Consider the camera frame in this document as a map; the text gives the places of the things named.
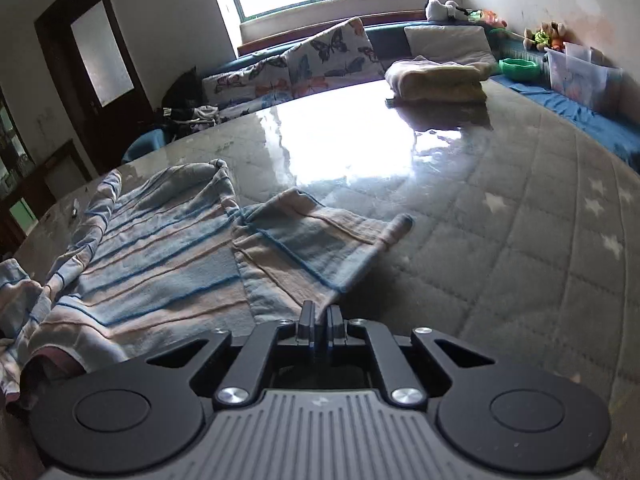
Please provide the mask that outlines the dark wooden door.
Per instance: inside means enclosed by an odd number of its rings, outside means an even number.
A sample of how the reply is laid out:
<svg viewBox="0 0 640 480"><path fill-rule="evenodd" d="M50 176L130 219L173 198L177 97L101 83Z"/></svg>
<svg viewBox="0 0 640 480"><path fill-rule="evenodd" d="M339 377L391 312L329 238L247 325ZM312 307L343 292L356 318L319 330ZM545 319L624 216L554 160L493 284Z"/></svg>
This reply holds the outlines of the dark wooden door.
<svg viewBox="0 0 640 480"><path fill-rule="evenodd" d="M55 0L35 21L47 68L96 171L120 165L152 116L111 0Z"/></svg>

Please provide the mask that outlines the small plush toys group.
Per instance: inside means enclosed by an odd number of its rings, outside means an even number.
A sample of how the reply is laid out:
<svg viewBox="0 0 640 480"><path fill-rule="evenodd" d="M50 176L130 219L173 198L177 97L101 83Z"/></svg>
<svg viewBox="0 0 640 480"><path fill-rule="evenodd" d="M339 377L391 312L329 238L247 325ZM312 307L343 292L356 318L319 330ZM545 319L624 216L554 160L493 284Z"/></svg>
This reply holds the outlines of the small plush toys group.
<svg viewBox="0 0 640 480"><path fill-rule="evenodd" d="M523 32L523 47L529 51L544 52L547 49L556 52L565 50L567 28L564 23L543 22L537 30L529 28Z"/></svg>

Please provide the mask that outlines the black bag on sofa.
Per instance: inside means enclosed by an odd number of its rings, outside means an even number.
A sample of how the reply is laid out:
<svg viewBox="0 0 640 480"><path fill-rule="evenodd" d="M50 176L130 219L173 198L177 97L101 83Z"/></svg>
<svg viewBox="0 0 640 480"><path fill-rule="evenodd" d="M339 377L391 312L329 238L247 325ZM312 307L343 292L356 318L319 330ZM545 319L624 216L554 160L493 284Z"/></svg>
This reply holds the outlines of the black bag on sofa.
<svg viewBox="0 0 640 480"><path fill-rule="evenodd" d="M216 126L219 122L218 108L205 102L202 80L196 67L174 81L156 114L163 130L176 139Z"/></svg>

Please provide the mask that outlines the white plush toy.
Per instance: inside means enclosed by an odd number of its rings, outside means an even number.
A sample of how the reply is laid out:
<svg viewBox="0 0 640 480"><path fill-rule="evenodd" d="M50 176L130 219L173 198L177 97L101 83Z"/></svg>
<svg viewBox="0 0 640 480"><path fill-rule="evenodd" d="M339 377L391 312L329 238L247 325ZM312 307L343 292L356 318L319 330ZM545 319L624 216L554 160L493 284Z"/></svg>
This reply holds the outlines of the white plush toy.
<svg viewBox="0 0 640 480"><path fill-rule="evenodd" d="M454 0L447 0L445 3L439 0L427 0L424 6L427 21L434 23L467 21L470 12L462 8Z"/></svg>

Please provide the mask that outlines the green plastic basin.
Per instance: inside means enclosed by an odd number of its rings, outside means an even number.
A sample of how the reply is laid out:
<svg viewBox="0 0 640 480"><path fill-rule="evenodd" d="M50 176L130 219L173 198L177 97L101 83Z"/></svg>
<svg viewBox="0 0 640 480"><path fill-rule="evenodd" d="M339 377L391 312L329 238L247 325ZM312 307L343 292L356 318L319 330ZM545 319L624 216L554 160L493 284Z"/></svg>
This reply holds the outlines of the green plastic basin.
<svg viewBox="0 0 640 480"><path fill-rule="evenodd" d="M536 80L541 70L535 61L524 58L502 58L499 61L501 73L506 78L517 82L529 82Z"/></svg>

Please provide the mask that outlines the butterfly print cushion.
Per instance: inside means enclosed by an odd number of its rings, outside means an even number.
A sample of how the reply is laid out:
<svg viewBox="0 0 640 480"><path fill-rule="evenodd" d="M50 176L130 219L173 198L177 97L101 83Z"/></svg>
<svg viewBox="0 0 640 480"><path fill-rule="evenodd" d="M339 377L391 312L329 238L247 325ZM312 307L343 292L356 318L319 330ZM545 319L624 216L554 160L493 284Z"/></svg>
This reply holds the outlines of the butterfly print cushion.
<svg viewBox="0 0 640 480"><path fill-rule="evenodd" d="M274 102L292 99L290 72L283 54L206 77L202 89L206 102L220 110L246 103L273 106Z"/></svg>
<svg viewBox="0 0 640 480"><path fill-rule="evenodd" d="M385 73L360 18L319 32L288 49L284 58L295 99L380 80Z"/></svg>

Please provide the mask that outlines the folded cream yellow blanket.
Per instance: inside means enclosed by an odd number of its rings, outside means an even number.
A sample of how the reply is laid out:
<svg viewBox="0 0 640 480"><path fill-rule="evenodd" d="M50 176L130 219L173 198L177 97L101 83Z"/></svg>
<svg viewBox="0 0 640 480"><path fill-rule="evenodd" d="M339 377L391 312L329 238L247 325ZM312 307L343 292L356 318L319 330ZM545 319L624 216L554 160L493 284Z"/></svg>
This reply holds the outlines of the folded cream yellow blanket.
<svg viewBox="0 0 640 480"><path fill-rule="evenodd" d="M485 103L482 82L495 63L437 63L426 58L397 61L386 70L385 80L394 96L404 102Z"/></svg>

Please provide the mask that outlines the striped blue pink garment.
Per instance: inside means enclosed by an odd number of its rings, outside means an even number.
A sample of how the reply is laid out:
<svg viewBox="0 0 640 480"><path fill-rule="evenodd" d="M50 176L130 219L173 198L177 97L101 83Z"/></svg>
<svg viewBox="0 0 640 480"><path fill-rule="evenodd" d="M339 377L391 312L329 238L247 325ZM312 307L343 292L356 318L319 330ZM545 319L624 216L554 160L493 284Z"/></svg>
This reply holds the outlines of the striped blue pink garment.
<svg viewBox="0 0 640 480"><path fill-rule="evenodd" d="M1 265L1 397L91 373L208 330L244 335L325 308L411 229L298 188L241 206L220 159L166 168L130 192L110 172L43 282Z"/></svg>

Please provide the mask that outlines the clear plastic storage box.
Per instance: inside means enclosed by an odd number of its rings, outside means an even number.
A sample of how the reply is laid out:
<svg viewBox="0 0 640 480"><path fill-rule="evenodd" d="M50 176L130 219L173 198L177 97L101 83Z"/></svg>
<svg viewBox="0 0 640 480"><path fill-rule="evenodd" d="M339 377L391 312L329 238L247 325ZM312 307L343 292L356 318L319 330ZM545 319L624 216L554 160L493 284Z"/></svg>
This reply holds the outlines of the clear plastic storage box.
<svg viewBox="0 0 640 480"><path fill-rule="evenodd" d="M600 51L566 42L562 52L548 49L551 88L603 115L614 115L624 72L604 64Z"/></svg>

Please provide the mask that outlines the grey white pillow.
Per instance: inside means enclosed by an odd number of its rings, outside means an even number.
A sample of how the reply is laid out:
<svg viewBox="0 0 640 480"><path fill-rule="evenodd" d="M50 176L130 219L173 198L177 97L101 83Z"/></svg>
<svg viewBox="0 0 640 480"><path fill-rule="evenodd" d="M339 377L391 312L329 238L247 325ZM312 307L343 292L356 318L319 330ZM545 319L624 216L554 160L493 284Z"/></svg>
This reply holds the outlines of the grey white pillow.
<svg viewBox="0 0 640 480"><path fill-rule="evenodd" d="M436 63L496 62L486 32L480 26L407 26L404 32L413 56Z"/></svg>

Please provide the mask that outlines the blue sofa bench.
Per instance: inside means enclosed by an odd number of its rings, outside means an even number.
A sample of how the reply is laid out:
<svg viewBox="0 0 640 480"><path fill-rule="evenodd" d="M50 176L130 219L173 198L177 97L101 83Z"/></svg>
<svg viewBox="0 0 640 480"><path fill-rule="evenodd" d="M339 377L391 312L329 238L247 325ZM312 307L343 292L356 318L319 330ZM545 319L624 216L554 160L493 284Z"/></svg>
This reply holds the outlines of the blue sofa bench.
<svg viewBox="0 0 640 480"><path fill-rule="evenodd" d="M387 66L390 63L408 58L410 47L404 29L410 22L370 25L365 28L378 60ZM498 75L499 84L521 93L526 98L547 107L559 116L571 122L578 129L587 133L602 144L607 150L618 156L633 170L639 169L639 127L623 118L605 116L590 110L561 93L551 89L547 62L538 54L527 54L514 41L506 39L500 30L486 23L478 23L486 32L491 52L497 60L502 58L531 58L540 69L540 76L529 82L517 82ZM144 133L128 148L122 161L126 164L152 151L162 148L175 138L168 136L154 120L143 128Z"/></svg>

